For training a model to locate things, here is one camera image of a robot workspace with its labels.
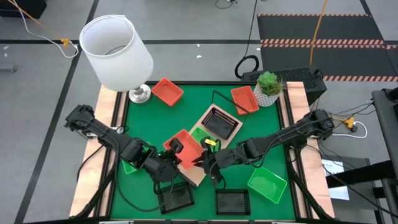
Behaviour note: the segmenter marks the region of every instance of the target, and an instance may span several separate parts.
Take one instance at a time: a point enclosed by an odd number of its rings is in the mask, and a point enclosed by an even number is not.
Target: yellow object
[[[321,24],[321,20],[322,20],[322,17],[323,17],[323,13],[325,12],[326,5],[327,5],[327,4],[328,4],[328,0],[325,0],[325,2],[323,3],[322,12],[321,12],[321,14],[319,15],[319,20],[318,20],[317,28],[315,29],[315,33],[313,34],[313,38],[312,38],[312,42],[311,42],[310,65],[312,65],[313,46],[315,45],[315,39],[317,38],[319,25]]]
[[[353,117],[350,117],[348,119],[339,119],[339,118],[333,118],[333,119],[336,119],[338,121],[345,123],[347,125],[347,127],[350,129],[352,129],[354,126],[354,118]]]
[[[24,13],[27,17],[29,17],[30,19],[32,19],[34,22],[36,22],[39,26],[41,26],[43,29],[49,31],[50,33],[52,33],[54,36],[56,36],[58,39],[61,40],[62,45],[64,47],[68,47],[69,46],[69,39],[68,38],[62,38],[60,37],[57,33],[55,33],[54,31],[48,29],[47,27],[45,27],[41,22],[39,22],[37,19],[33,18],[31,15],[29,15],[27,12],[25,12],[25,10],[23,10],[21,7],[19,7],[17,4],[15,4],[12,0],[7,0],[9,3],[13,4],[15,7],[17,7],[19,10],[21,10],[22,13]]]
[[[216,145],[217,145],[217,143],[216,143],[215,141],[212,141],[212,140],[210,140],[210,139],[206,139],[206,140],[205,140],[205,143],[206,143],[206,144],[209,144],[209,145],[211,145],[211,146],[216,146]]]

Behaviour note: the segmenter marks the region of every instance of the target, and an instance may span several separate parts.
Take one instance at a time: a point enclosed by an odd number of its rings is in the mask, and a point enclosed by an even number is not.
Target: green plastic tray
[[[134,166],[131,163],[122,161],[122,164],[123,164],[124,172],[126,174],[131,174],[131,173],[137,171],[137,169],[134,168]]]
[[[286,180],[262,167],[254,170],[248,182],[250,188],[276,204],[279,203],[286,185]]]
[[[196,140],[199,144],[200,144],[200,141],[201,141],[204,137],[207,137],[207,136],[209,136],[209,137],[210,137],[210,140],[212,140],[212,141],[215,141],[215,140],[216,140],[213,136],[211,136],[210,134],[208,134],[206,131],[202,130],[202,128],[199,128],[199,127],[195,128],[195,130],[192,132],[191,136],[192,136],[192,137],[194,138],[194,140]]]

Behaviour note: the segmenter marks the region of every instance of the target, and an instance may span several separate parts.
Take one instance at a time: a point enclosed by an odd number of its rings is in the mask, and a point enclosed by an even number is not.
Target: green felt mat
[[[129,104],[126,125],[130,127],[128,134],[150,141],[158,150],[164,150],[163,143],[178,133],[181,129],[191,130],[202,114],[211,105],[213,90],[217,90],[228,98],[231,89],[241,86],[215,86],[215,85],[180,85],[184,90],[182,98],[169,107],[158,97],[153,96],[146,105]],[[234,105],[215,95],[214,103],[229,112],[235,118],[244,120],[245,115],[238,115]],[[249,114],[243,127],[239,130],[228,147],[236,147],[236,143],[245,139],[267,136],[280,129],[277,107],[268,108]],[[264,164],[274,174],[288,180],[283,147],[272,148]],[[275,204],[261,194],[250,189],[247,185],[254,168],[238,165],[221,170],[226,179],[227,189],[248,189],[250,197],[251,215],[249,216],[220,216],[216,215],[215,189],[206,177],[197,189],[192,189],[195,205],[183,208],[176,212],[161,215],[160,211],[150,213],[139,212],[131,208],[115,191],[111,218],[128,219],[191,219],[191,220],[294,220],[293,202],[290,189],[287,187],[280,199]],[[153,182],[149,175],[143,171],[126,174],[123,166],[119,166],[119,182],[124,195],[140,208],[150,209],[159,205],[153,193]]]

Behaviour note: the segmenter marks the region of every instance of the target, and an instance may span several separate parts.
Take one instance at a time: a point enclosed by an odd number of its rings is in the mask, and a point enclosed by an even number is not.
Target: white geometric pot
[[[279,97],[279,93],[274,96],[267,96],[261,91],[261,87],[257,83],[256,87],[254,88],[254,96],[256,97],[257,103],[259,106],[271,106],[275,103],[276,99]]]

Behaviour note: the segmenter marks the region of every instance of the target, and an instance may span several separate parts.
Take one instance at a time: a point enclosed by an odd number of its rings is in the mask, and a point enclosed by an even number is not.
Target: red plastic tray
[[[231,90],[232,99],[236,104],[246,109],[249,113],[253,113],[259,110],[256,97],[254,97],[253,91],[250,86],[239,87]],[[236,107],[238,114],[246,114],[244,110]]]
[[[191,169],[194,165],[192,161],[201,156],[203,149],[199,143],[197,143],[196,140],[194,140],[194,138],[188,133],[188,131],[183,129],[163,144],[166,150],[170,150],[169,144],[173,138],[177,138],[184,146],[182,152],[177,153],[177,157],[181,159],[180,164],[185,169]]]
[[[173,106],[184,93],[182,89],[166,78],[161,79],[161,81],[152,88],[152,92],[169,106]]]

